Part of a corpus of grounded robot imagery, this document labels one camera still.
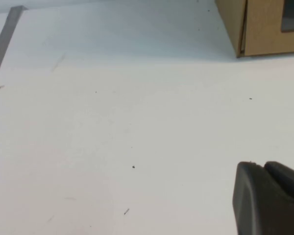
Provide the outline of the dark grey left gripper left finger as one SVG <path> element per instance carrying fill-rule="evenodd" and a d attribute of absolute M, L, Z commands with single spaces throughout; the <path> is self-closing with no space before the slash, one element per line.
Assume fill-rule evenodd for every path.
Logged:
<path fill-rule="evenodd" d="M 264 166 L 237 165 L 232 203 L 238 234 L 294 235 L 294 198 Z"/>

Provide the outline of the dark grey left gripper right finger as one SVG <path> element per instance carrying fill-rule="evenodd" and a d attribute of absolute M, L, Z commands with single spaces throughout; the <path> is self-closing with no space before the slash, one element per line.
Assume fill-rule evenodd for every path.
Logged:
<path fill-rule="evenodd" d="M 294 198 L 294 170 L 279 162 L 266 162 L 264 168 L 280 187 Z"/>

